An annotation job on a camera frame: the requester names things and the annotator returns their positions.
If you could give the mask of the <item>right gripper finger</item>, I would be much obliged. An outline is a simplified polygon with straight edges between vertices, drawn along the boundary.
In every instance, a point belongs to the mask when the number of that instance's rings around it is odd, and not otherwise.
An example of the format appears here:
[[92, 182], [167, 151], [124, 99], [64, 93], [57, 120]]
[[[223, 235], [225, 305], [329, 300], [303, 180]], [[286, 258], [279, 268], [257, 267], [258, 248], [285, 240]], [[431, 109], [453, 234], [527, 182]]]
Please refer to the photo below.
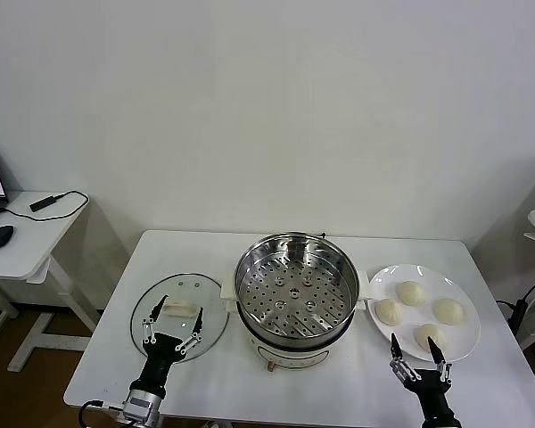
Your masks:
[[401, 347], [395, 333], [391, 334], [391, 362], [392, 372], [402, 383], [415, 383], [422, 380], [422, 376], [403, 358]]
[[441, 348], [436, 344], [431, 336], [427, 337], [427, 341], [433, 362], [436, 365], [436, 370], [440, 374], [440, 381], [442, 383], [451, 384], [450, 370], [452, 364], [446, 361]]

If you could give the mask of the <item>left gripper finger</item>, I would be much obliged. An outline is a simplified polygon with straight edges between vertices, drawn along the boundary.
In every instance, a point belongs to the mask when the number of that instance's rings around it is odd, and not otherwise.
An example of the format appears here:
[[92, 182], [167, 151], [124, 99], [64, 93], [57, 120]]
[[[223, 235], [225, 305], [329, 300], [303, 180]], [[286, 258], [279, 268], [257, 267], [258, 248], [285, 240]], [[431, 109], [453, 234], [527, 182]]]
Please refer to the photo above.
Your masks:
[[167, 295], [164, 295], [159, 302], [152, 308], [148, 318], [144, 318], [142, 321], [142, 326], [144, 328], [144, 339], [143, 344], [154, 344], [156, 342], [155, 337], [155, 325], [160, 316], [161, 310], [164, 306], [164, 303], [167, 299]]
[[200, 308], [198, 317], [193, 326], [191, 335], [183, 340], [179, 345], [175, 347], [175, 351], [179, 352], [182, 356], [195, 347], [202, 340], [202, 324], [203, 324], [203, 308]]

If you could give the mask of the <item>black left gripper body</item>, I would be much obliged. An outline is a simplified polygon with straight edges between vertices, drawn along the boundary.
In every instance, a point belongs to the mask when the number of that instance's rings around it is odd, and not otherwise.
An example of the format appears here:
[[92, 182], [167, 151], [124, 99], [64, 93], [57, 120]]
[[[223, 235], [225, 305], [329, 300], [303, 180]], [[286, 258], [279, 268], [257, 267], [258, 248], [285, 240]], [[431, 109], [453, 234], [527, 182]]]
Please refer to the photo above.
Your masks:
[[130, 384], [130, 390], [145, 391], [164, 398], [170, 367], [184, 359], [181, 351], [176, 350], [183, 340], [164, 333], [156, 333], [154, 338], [155, 343], [144, 345], [147, 359], [139, 378]]

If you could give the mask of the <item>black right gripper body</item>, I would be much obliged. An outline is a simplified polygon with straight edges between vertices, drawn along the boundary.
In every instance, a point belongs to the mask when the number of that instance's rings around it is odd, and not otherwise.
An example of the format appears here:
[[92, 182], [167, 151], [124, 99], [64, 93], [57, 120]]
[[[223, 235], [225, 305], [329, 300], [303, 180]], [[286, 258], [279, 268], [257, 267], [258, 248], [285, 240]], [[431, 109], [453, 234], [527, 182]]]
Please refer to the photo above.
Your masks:
[[436, 370], [417, 369], [416, 372], [421, 379], [408, 378], [403, 385], [418, 397], [424, 416], [422, 427], [457, 427], [457, 419], [445, 397], [450, 384], [442, 382]]

